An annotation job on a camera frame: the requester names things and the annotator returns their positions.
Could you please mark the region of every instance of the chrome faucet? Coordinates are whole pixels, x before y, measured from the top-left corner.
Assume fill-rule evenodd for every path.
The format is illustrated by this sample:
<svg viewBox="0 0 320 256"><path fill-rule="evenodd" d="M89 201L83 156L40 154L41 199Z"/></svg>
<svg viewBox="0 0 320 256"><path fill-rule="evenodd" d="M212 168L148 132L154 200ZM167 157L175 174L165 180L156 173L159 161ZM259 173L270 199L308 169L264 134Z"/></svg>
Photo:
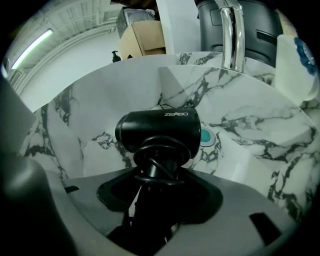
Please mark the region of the chrome faucet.
<svg viewBox="0 0 320 256"><path fill-rule="evenodd" d="M223 29L222 68L237 72L244 71L245 64L245 25L242 6L238 0L215 0Z"/></svg>

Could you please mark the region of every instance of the cardboard box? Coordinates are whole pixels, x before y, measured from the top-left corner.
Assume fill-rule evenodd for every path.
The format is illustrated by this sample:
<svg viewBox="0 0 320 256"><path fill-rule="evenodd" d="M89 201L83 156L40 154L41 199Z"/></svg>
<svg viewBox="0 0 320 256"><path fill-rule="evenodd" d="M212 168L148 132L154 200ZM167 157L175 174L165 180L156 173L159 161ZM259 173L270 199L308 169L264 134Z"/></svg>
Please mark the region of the cardboard box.
<svg viewBox="0 0 320 256"><path fill-rule="evenodd" d="M144 20L133 22L119 40L119 52L123 60L145 55L166 54L161 22Z"/></svg>
<svg viewBox="0 0 320 256"><path fill-rule="evenodd" d="M116 28L121 38L127 27L133 22L139 21L155 21L155 11L152 9L132 9L130 7L122 7L116 19Z"/></svg>

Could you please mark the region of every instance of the marble sink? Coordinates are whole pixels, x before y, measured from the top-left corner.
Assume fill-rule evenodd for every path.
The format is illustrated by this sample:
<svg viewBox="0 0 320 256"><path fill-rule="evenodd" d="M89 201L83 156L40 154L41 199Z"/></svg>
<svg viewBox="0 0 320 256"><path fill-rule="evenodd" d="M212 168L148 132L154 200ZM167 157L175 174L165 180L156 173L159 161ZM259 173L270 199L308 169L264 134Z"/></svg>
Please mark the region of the marble sink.
<svg viewBox="0 0 320 256"><path fill-rule="evenodd" d="M114 134L123 115L195 108L216 142L185 167L250 186L298 221L320 180L320 137L311 120L320 106L300 108L274 89L273 67L247 58L237 73L221 69L221 59L217 52L152 55L95 70L34 113L20 153L61 179L133 167Z"/></svg>

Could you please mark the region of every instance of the ceiling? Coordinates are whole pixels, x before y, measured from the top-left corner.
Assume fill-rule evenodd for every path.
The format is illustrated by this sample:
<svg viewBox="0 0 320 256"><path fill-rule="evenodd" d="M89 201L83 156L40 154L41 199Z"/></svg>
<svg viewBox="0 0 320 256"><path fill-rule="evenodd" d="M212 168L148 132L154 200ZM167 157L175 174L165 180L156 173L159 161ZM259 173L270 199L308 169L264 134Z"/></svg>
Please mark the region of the ceiling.
<svg viewBox="0 0 320 256"><path fill-rule="evenodd" d="M48 29L52 35L41 42L19 65L9 72L9 80L17 93L22 90L23 77L49 59L56 56L64 46L70 47L80 39L110 33L116 30L116 19L123 5L111 0L52 0L31 17L21 28L8 50L6 57L10 66L39 36Z"/></svg>

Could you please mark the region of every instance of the teal drain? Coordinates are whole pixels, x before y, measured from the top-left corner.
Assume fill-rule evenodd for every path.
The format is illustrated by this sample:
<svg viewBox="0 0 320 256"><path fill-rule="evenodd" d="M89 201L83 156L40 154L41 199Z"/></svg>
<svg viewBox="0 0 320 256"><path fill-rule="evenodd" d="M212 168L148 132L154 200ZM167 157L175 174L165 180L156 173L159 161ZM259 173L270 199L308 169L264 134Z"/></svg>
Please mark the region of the teal drain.
<svg viewBox="0 0 320 256"><path fill-rule="evenodd" d="M216 142L216 135L212 132L212 130L202 126L201 127L201 139L200 146L202 147L210 147Z"/></svg>
<svg viewBox="0 0 320 256"><path fill-rule="evenodd" d="M209 142L211 138L210 133L207 130L201 130L201 142Z"/></svg>

